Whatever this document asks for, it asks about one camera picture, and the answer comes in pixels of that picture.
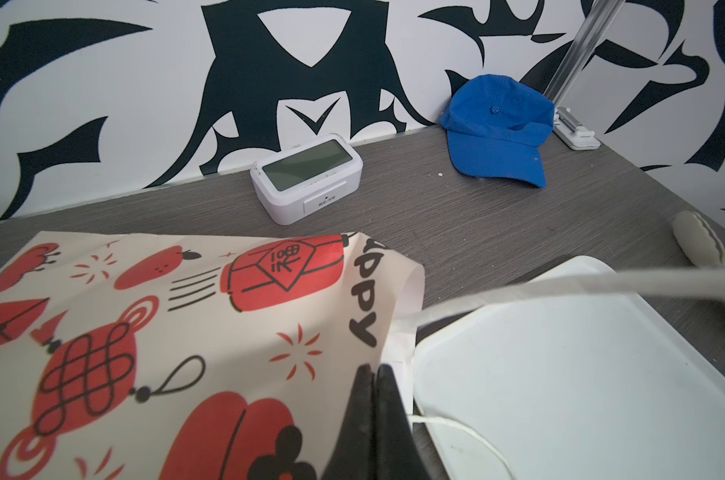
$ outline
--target white alarm clock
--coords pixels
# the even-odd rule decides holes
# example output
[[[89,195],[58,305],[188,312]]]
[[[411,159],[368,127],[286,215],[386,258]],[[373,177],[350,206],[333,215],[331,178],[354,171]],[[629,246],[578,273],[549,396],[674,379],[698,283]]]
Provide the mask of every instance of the white alarm clock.
[[[253,164],[250,177],[272,220],[290,225],[357,190],[359,154],[337,134],[328,134]]]

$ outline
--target white string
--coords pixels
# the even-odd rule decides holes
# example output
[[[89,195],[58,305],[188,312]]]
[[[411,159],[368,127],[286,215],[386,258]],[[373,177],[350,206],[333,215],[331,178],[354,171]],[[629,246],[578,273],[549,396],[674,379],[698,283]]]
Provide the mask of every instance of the white string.
[[[561,276],[459,296],[432,305],[421,312],[397,318],[396,321],[406,329],[415,329],[491,303],[607,293],[725,300],[725,268],[634,270],[598,275]]]
[[[495,455],[496,458],[501,461],[501,463],[503,463],[503,466],[506,467],[507,472],[509,473],[509,478],[511,478],[511,480],[517,480],[517,475],[514,474],[514,470],[511,468],[511,465],[509,465],[509,461],[506,459],[506,457],[503,456],[503,453],[501,453],[498,448],[496,448],[492,443],[485,439],[485,437],[477,433],[477,431],[474,430],[472,427],[465,426],[463,423],[456,422],[455,420],[444,417],[424,417],[420,415],[408,415],[407,418],[413,423],[434,423],[436,425],[445,425],[453,428],[458,428],[459,430],[463,430],[472,437],[476,438],[482,445],[485,446],[485,448],[490,450],[493,455]]]

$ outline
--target gray wooden desk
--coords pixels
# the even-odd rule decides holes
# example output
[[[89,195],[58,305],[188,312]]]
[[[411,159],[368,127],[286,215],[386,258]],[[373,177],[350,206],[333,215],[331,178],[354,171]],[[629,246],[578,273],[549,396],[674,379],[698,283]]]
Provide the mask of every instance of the gray wooden desk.
[[[670,226],[692,207],[602,146],[541,148],[548,187],[459,174],[444,131],[428,128],[357,148],[365,161],[352,196],[290,226],[274,224],[248,172],[11,219],[0,224],[0,266],[40,230],[99,234],[304,236],[359,230],[420,262],[425,304],[526,280],[570,256],[613,268],[684,266]],[[725,244],[725,231],[714,225]],[[649,299],[725,375],[725,309]],[[424,429],[416,439],[435,480],[446,478]]]

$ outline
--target red lantern print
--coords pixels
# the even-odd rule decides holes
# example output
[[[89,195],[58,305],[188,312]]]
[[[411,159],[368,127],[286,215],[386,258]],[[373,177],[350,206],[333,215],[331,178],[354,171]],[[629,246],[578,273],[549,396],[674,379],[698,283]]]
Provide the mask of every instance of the red lantern print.
[[[40,244],[23,252],[0,272],[0,292],[5,292],[20,282],[25,274],[43,270],[45,267],[42,265],[54,264],[56,260],[48,260],[48,258],[60,254],[60,252],[53,253],[57,248],[58,244]]]
[[[136,375],[135,333],[157,311],[156,296],[129,306],[117,322],[70,340],[54,351],[42,373],[31,409],[31,425],[6,447],[0,459],[0,479],[25,480],[48,463],[56,437],[93,422],[114,410],[133,392]],[[8,464],[34,461],[20,475]]]
[[[186,419],[160,480],[316,480],[310,464],[296,462],[301,444],[300,430],[280,400],[248,405],[234,392],[216,393]]]
[[[114,282],[114,288],[116,290],[126,290],[141,283],[160,278],[178,268],[182,260],[194,260],[200,257],[200,254],[189,250],[184,251],[184,248],[178,245],[165,248],[165,250],[147,256],[138,264],[125,270]]]
[[[328,235],[258,246],[224,267],[221,291],[240,312],[319,292],[341,278],[347,244],[347,236]]]
[[[0,345],[19,338],[42,315],[49,300],[0,303]]]

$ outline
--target patterned wall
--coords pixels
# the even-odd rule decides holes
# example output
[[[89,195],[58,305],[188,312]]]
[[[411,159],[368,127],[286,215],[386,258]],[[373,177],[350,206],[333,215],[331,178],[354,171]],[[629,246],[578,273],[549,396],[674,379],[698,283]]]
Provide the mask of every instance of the patterned wall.
[[[725,226],[725,0],[627,0],[563,105]]]
[[[579,0],[0,0],[0,219],[437,120],[546,87]]]

